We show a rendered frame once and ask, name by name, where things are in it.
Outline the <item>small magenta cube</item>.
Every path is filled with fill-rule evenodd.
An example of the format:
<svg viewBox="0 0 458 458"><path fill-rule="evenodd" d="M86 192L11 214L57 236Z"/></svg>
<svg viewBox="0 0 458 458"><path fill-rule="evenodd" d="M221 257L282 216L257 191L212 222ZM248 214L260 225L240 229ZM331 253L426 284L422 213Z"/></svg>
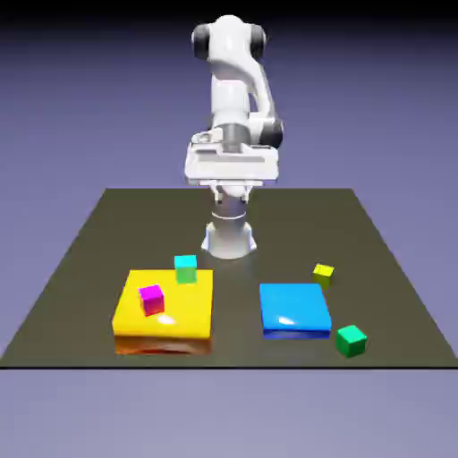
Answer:
<svg viewBox="0 0 458 458"><path fill-rule="evenodd" d="M152 284L139 289L140 306L145 317L160 314L165 311L165 296L158 284Z"/></svg>

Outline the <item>small cyan cube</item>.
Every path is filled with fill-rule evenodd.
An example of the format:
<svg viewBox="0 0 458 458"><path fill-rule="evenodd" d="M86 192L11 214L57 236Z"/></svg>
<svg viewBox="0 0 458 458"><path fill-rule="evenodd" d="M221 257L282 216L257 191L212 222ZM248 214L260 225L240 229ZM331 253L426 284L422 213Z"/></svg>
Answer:
<svg viewBox="0 0 458 458"><path fill-rule="evenodd" d="M176 255L174 272L178 284L194 284L197 282L197 256Z"/></svg>

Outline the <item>large blue box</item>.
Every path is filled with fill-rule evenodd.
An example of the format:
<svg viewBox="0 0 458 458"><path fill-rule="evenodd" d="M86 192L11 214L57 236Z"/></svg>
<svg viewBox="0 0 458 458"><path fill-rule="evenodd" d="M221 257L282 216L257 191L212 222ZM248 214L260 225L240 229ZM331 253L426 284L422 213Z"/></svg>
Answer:
<svg viewBox="0 0 458 458"><path fill-rule="evenodd" d="M259 303L267 339L330 336L332 320L319 284L260 284Z"/></svg>

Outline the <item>small green cube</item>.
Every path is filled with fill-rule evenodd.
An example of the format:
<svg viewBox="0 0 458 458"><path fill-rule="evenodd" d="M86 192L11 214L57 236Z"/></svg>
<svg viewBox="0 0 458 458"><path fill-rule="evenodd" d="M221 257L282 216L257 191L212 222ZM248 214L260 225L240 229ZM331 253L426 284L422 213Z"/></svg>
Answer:
<svg viewBox="0 0 458 458"><path fill-rule="evenodd" d="M336 348L346 358L363 354L367 336L355 325L341 327L336 332Z"/></svg>

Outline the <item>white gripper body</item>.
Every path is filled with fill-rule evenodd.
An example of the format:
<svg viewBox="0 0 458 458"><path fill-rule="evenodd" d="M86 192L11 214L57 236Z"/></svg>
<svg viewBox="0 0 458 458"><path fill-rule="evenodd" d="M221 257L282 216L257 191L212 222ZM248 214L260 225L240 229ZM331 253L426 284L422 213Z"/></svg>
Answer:
<svg viewBox="0 0 458 458"><path fill-rule="evenodd" d="M241 144L239 153L224 152L221 143L190 144L184 174L191 184L246 184L274 182L279 176L275 148Z"/></svg>

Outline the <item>large yellow box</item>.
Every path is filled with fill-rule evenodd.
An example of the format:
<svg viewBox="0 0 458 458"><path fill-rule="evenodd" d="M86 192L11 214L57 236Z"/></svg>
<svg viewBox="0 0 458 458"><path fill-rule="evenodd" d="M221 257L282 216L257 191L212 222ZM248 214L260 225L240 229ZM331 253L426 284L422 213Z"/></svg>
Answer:
<svg viewBox="0 0 458 458"><path fill-rule="evenodd" d="M165 311L145 317L139 289L158 284ZM118 354L206 354L211 350L213 272L197 271L197 282L178 284L172 269L129 272L112 318Z"/></svg>

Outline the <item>small yellow cube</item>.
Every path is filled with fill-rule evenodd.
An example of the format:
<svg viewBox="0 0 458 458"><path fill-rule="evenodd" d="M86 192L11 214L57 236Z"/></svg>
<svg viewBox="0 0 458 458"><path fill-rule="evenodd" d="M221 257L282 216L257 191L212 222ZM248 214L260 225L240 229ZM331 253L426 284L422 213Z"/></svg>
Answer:
<svg viewBox="0 0 458 458"><path fill-rule="evenodd" d="M335 267L317 263L312 271L312 279L315 283L320 284L323 289L327 289L331 284L334 271Z"/></svg>

